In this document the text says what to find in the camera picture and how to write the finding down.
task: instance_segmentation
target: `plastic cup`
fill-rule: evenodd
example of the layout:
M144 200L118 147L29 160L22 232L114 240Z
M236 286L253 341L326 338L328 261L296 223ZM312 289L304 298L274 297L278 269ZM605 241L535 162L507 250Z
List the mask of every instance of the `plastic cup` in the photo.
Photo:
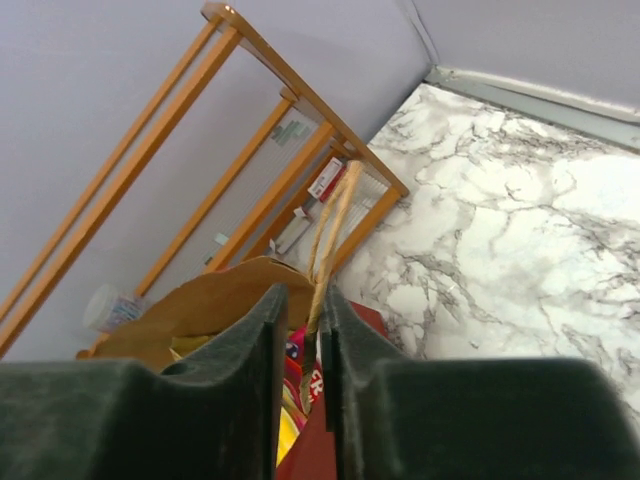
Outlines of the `plastic cup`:
M100 332L110 333L119 325L140 317L150 304L134 294L126 294L113 285L96 290L84 311L83 324Z

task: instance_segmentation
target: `brown paper bag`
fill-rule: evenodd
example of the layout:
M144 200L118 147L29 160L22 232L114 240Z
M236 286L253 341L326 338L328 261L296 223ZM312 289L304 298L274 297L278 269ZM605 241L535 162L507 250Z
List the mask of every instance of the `brown paper bag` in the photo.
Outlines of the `brown paper bag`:
M271 285L289 289L289 328L309 314L313 284L297 270L256 257L223 272L201 275L175 289L138 320L116 329L96 346L92 358L133 357L160 371L173 363L174 337L215 335L245 316Z

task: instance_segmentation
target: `twine handle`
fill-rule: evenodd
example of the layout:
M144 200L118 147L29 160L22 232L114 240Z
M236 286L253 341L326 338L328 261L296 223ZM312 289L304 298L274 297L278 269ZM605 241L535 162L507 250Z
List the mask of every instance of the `twine handle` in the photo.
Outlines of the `twine handle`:
M305 415L309 414L311 410L310 400L310 387L311 387L311 375L313 374L313 368L316 362L316 339L318 335L318 320L322 313L322 306L324 302L324 296L327 292L327 286L329 285L329 279L331 277L331 270L333 269L334 257L336 253L336 246L338 243L338 237L342 230L342 225L349 212L349 206L353 199L353 195L358 184L358 179L364 170L364 164L360 161L352 160L347 166L347 171L340 179L338 185L332 192L329 200L327 201L320 220L318 221L318 227L311 247L311 256L309 259L309 270L307 275L310 281L314 280L314 264L318 254L320 240L322 238L322 232L325 229L329 217L333 208L337 204L336 217L329 231L329 237L327 238L327 244L325 246L322 258L318 265L318 275L315 278L316 288L313 292L313 298L311 300L311 310L309 312L309 319L307 321L307 329L304 336L304 357L302 363L302 380L300 381L300 402L302 403L302 410Z

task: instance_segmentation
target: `marble countertop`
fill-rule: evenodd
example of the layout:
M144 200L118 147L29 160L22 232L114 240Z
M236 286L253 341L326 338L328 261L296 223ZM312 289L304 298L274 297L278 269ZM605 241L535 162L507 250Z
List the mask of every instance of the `marble countertop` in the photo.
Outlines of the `marble countertop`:
M595 362L640 431L640 156L427 85L370 147L411 194L345 295L416 357Z

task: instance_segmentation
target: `yellow item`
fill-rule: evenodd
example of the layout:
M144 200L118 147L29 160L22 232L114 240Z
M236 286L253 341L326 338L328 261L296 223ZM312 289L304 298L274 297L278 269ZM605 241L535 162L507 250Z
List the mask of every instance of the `yellow item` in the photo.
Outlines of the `yellow item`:
M199 335L197 337L173 337L171 339L171 356L173 361L182 360L183 357L197 350L211 340L215 335Z
M296 428L295 423L293 423L293 419L289 416L284 407L282 407L280 409L280 435L278 436L276 466L280 465L282 459L289 450L291 450L296 438L298 438L298 429Z

